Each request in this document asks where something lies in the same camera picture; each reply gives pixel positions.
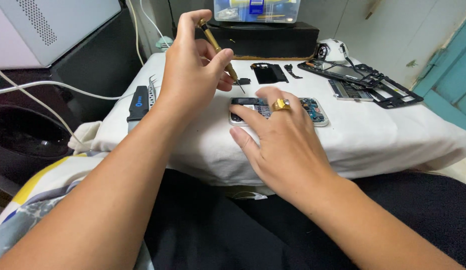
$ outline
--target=gold screwdriver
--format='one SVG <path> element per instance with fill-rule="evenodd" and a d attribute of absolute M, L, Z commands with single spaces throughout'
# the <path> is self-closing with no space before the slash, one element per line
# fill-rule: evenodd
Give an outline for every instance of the gold screwdriver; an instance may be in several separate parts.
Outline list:
<path fill-rule="evenodd" d="M 205 33 L 206 35 L 206 38 L 208 39 L 208 41 L 210 42 L 210 44 L 215 48 L 215 51 L 216 53 L 220 52 L 221 51 L 221 47 L 218 45 L 218 42 L 216 42 L 216 39 L 213 37 L 213 34 L 211 33 L 211 31 L 208 29 L 208 26 L 206 25 L 206 20 L 205 19 L 201 19 L 200 22 L 198 22 L 198 26 L 201 28 L 201 30 L 203 30 L 203 32 Z M 231 63 L 229 63 L 225 70 L 230 74 L 230 77 L 236 81 L 236 83 L 240 86 L 241 90 L 243 91 L 244 94 L 245 91 L 243 90 L 243 87 L 241 87 L 241 84 L 240 82 L 238 81 L 238 75 L 236 75 L 236 72 L 235 70 L 233 69 L 233 66 L 231 65 Z"/>

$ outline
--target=gold ring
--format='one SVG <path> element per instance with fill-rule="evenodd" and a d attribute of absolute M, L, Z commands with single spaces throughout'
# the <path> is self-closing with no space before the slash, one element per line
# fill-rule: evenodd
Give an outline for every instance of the gold ring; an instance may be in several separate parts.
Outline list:
<path fill-rule="evenodd" d="M 274 112 L 274 111 L 277 111 L 277 110 L 278 110 L 278 111 L 281 111 L 281 110 L 284 110 L 284 109 L 285 109 L 285 110 L 287 110 L 287 109 L 290 110 L 290 109 L 291 109 L 291 107 L 290 107 L 290 101 L 287 100 L 287 99 L 284 100 L 284 99 L 280 99 L 280 98 L 279 98 L 279 99 L 277 99 L 277 100 L 275 101 L 275 103 L 273 103 L 272 109 L 273 109 L 273 112 Z"/>

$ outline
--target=smartphone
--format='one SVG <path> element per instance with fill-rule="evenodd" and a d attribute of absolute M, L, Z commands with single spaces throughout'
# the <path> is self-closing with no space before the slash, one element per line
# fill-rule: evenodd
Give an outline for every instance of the smartphone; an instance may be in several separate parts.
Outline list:
<path fill-rule="evenodd" d="M 307 111 L 308 115 L 311 118 L 311 121 L 317 127 L 327 126 L 329 123 L 328 117 L 325 114 L 325 111 L 320 106 L 320 103 L 315 98 L 309 97 L 300 97 L 298 98 L 302 107 Z M 230 99 L 231 105 L 243 105 L 252 110 L 257 111 L 259 114 L 263 115 L 266 119 L 269 119 L 272 115 L 270 107 L 266 99 L 255 98 L 255 97 L 233 97 Z M 238 115 L 230 112 L 230 124 L 233 126 L 248 126 L 248 124 Z"/>

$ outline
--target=white cable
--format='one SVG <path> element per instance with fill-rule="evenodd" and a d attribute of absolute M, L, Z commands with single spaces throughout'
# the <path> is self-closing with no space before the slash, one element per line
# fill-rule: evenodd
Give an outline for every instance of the white cable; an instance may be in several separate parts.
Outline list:
<path fill-rule="evenodd" d="M 84 95 L 87 95 L 87 96 L 89 95 L 90 97 L 92 96 L 92 97 L 95 97 L 95 98 L 98 98 L 98 99 L 103 99 L 103 100 L 106 99 L 106 100 L 109 100 L 109 101 L 110 101 L 110 100 L 111 100 L 111 101 L 113 101 L 113 100 L 115 101 L 115 100 L 119 100 L 119 99 L 121 100 L 122 98 L 125 98 L 125 97 L 127 97 L 127 96 L 129 97 L 130 95 L 131 95 L 131 96 L 134 95 L 134 94 L 130 94 L 130 95 L 124 95 L 124 96 L 120 96 L 120 97 L 117 96 L 117 97 L 114 97 L 114 98 L 113 98 L 113 97 L 110 98 L 109 96 L 108 96 L 108 97 L 107 97 L 107 96 L 104 97 L 104 96 L 101 96 L 101 95 L 95 95 L 95 94 L 91 94 L 91 93 L 85 92 L 85 91 L 80 90 L 80 89 L 77 89 L 77 88 L 75 88 L 75 87 L 73 87 L 73 86 L 71 86 L 71 85 L 69 86 L 69 85 L 67 85 L 66 83 L 60 83 L 60 82 L 55 82 L 55 81 L 38 81 L 38 82 L 27 83 L 27 84 L 25 83 L 24 85 L 22 84 L 22 85 L 20 85 L 19 87 L 25 89 L 25 88 L 28 88 L 28 87 L 38 86 L 38 85 L 44 85 L 44 84 L 45 84 L 45 85 L 51 85 L 51 84 L 52 84 L 52 85 L 58 85 L 58 86 L 61 86 L 61 87 L 64 87 L 64 88 L 68 88 L 68 89 L 74 90 L 74 91 L 76 91 L 76 92 L 79 92 L 79 93 L 84 94 Z M 15 91 L 15 90 L 18 90 L 18 88 L 17 88 L 17 87 L 9 87 L 9 88 L 5 88 L 5 89 L 0 89 L 0 94 L 8 93 L 8 92 Z"/>
<path fill-rule="evenodd" d="M 163 42 L 166 44 L 166 46 L 170 47 L 170 45 L 168 44 L 168 42 L 166 42 L 165 38 L 163 37 L 163 34 L 161 33 L 161 31 L 158 29 L 158 26 L 156 26 L 156 24 L 153 22 L 153 20 L 150 19 L 150 17 L 146 14 L 145 10 L 143 9 L 143 0 L 140 0 L 140 6 L 141 6 L 141 10 L 143 11 L 143 13 L 145 14 L 146 18 L 148 18 L 148 20 L 155 26 L 156 30 L 158 31 L 159 35 L 161 36 L 161 38 L 163 39 Z"/>
<path fill-rule="evenodd" d="M 143 63 L 143 59 L 141 58 L 140 48 L 139 48 L 138 22 L 136 21 L 136 14 L 134 13 L 134 8 L 133 8 L 133 4 L 131 3 L 131 0 L 128 0 L 128 2 L 130 3 L 131 12 L 133 13 L 133 18 L 134 18 L 134 30 L 136 31 L 136 52 L 138 53 L 138 57 L 140 58 L 141 65 L 144 66 L 145 63 Z"/>
<path fill-rule="evenodd" d="M 68 130 L 68 132 L 71 134 L 71 136 L 78 141 L 79 144 L 81 144 L 82 146 L 84 146 L 85 148 L 89 149 L 89 147 L 87 147 L 86 145 L 84 145 L 73 133 L 73 131 L 71 130 L 71 128 L 68 126 L 68 124 L 61 118 L 61 116 L 59 114 L 57 114 L 52 108 L 50 108 L 48 105 L 46 105 L 45 103 L 43 103 L 42 101 L 40 101 L 39 99 L 37 99 L 34 95 L 31 95 L 30 93 L 26 92 L 25 89 L 21 88 L 19 85 L 17 85 L 16 83 L 14 83 L 10 78 L 8 78 L 1 70 L 0 70 L 0 76 L 3 77 L 3 79 L 5 79 L 6 81 L 8 81 L 9 83 L 11 83 L 12 85 L 14 85 L 18 90 L 20 90 L 21 92 L 25 93 L 25 95 L 29 96 L 32 100 L 36 101 L 39 103 L 39 105 L 45 107 L 47 110 L 49 110 L 52 114 L 54 114 L 54 116 L 56 116 L 60 121 L 61 123 L 66 127 L 66 129 Z"/>

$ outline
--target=plastic storage box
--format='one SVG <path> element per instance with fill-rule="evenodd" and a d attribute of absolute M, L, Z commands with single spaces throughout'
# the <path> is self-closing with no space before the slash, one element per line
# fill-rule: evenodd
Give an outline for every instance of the plastic storage box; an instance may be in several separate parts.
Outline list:
<path fill-rule="evenodd" d="M 300 0 L 214 0 L 215 20 L 294 23 Z"/>

